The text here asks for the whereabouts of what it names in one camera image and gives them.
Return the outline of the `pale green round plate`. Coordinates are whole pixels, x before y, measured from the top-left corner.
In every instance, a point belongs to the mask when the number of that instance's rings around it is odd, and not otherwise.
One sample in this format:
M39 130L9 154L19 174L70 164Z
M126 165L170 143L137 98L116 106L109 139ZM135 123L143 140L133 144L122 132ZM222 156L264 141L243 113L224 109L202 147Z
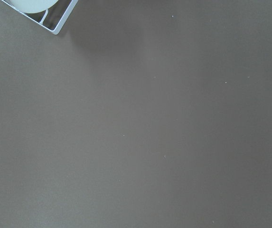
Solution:
M10 0L9 2L23 13L39 13L54 6L58 0Z

